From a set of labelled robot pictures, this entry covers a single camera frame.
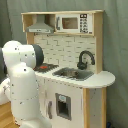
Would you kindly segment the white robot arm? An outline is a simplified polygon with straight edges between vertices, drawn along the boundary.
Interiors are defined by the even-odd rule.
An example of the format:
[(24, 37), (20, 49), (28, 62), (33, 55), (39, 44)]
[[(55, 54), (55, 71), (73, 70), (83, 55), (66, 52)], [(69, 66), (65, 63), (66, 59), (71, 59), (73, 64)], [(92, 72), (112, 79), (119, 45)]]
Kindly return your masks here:
[(11, 112), (19, 128), (52, 128), (43, 116), (39, 102), (39, 84), (34, 69), (44, 61), (39, 45), (8, 41), (0, 48), (0, 67), (6, 75), (2, 92), (11, 102)]

